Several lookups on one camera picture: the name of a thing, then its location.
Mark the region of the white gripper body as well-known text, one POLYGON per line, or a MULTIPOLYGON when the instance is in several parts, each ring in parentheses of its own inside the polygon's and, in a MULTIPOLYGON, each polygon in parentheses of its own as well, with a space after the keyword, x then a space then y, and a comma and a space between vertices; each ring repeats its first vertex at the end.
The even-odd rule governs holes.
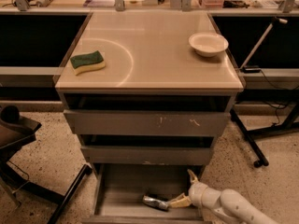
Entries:
POLYGON ((194 206, 210 208, 215 202, 215 190, 202 182, 195 182, 189 188, 189 198, 194 206))

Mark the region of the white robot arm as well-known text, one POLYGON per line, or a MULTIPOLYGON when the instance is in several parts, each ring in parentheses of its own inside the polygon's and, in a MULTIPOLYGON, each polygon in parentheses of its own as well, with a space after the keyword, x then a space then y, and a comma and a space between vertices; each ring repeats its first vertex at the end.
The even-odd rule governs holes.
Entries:
POLYGON ((233 189, 216 190, 198 180, 188 169, 191 186, 188 194, 181 193, 168 202, 171 208, 190 205, 206 208, 226 224, 278 224, 253 206, 244 196, 233 189))

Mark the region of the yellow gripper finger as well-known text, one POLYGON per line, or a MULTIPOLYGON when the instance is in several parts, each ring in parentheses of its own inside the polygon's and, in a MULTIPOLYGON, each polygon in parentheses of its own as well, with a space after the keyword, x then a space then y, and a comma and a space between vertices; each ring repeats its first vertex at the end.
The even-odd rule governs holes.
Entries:
POLYGON ((183 208, 188 207, 191 204, 192 201, 184 193, 181 193, 179 196, 168 202, 170 208, 183 208))
POLYGON ((188 169, 187 172, 188 172, 189 177, 190 177, 190 183, 192 185, 195 184, 195 183, 197 183, 198 182, 197 175, 191 169, 188 169))

